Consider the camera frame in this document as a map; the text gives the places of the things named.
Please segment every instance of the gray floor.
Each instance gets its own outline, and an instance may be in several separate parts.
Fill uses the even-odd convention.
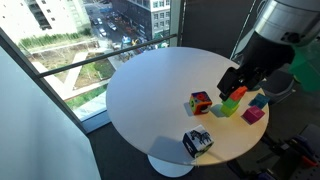
[[[320,126],[320,92],[304,92],[295,85],[296,92],[285,101],[270,107],[270,123],[267,132],[275,139],[286,139],[298,134],[305,125]],[[96,162],[103,180],[162,180],[170,179],[158,174],[149,164],[147,156],[128,144],[115,130],[112,123],[88,134]],[[239,157],[245,170],[258,170],[271,166],[276,158],[263,164],[255,161],[269,152],[267,146],[258,143]],[[181,180],[232,180],[238,179],[225,164],[195,167]]]

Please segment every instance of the table top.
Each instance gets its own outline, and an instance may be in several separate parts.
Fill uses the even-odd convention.
[[[220,91],[216,87],[226,69],[237,64],[212,52],[169,47],[131,58],[113,75],[107,88],[109,117],[131,145],[160,160],[183,165],[211,165],[234,159],[250,150],[262,137],[269,119],[265,115],[249,125],[241,115],[262,90],[247,92],[229,118],[220,116]],[[189,107],[193,92],[206,91],[212,112],[194,116]],[[213,146],[196,160],[185,149],[185,132],[202,124]]]

